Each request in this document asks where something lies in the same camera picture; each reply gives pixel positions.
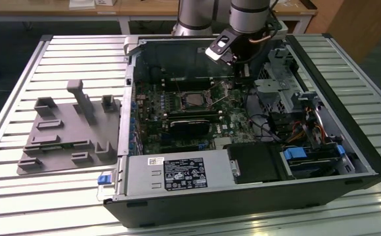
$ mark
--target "power supply label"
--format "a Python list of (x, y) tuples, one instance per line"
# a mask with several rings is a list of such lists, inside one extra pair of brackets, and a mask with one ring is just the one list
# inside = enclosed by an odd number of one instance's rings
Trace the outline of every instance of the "power supply label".
[(165, 161), (164, 165), (168, 191), (209, 186), (203, 158)]

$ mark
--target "wooden cabinet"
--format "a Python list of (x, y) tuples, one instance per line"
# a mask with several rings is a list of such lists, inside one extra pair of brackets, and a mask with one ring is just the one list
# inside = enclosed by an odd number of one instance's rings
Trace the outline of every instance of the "wooden cabinet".
[(358, 63), (381, 38), (381, 0), (312, 0), (319, 8), (307, 33), (331, 33)]

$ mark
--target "blue clip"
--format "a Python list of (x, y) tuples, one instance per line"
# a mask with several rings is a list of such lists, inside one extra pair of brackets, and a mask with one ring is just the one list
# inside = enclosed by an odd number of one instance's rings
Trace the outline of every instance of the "blue clip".
[(339, 150), (340, 155), (343, 156), (346, 154), (346, 149), (342, 145), (338, 146), (338, 150)]
[(284, 151), (284, 156), (287, 160), (291, 160), (293, 158), (307, 158), (307, 152), (303, 147), (292, 147)]
[(113, 183), (113, 175), (100, 176), (98, 178), (100, 185), (112, 184), (112, 183)]

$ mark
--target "floor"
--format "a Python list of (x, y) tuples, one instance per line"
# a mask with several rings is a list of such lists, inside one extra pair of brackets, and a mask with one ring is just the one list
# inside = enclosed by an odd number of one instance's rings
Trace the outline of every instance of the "floor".
[[(132, 33), (170, 33), (173, 25), (174, 22), (169, 21), (132, 22)], [(224, 26), (215, 25), (215, 32), (221, 32)], [(21, 22), (0, 23), (0, 110), (45, 34), (120, 34), (120, 24), (117, 22), (35, 22), (33, 30), (26, 31)], [(381, 41), (362, 67), (381, 88)]]

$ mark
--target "slotted aluminum table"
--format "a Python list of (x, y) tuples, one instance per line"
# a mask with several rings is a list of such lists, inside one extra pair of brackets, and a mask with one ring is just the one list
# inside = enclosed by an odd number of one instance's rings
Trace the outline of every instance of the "slotted aluminum table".
[[(381, 91), (334, 39), (299, 35), (313, 62), (381, 153)], [(381, 183), (347, 194), (325, 206), (128, 229), (102, 206), (97, 178), (113, 166), (19, 176), (35, 99), (53, 96), (74, 102), (69, 79), (84, 79), (93, 100), (113, 94), (122, 100), (125, 85), (122, 35), (55, 36), (43, 39), (0, 113), (0, 235), (381, 235)], [(303, 73), (309, 89), (309, 77)]]

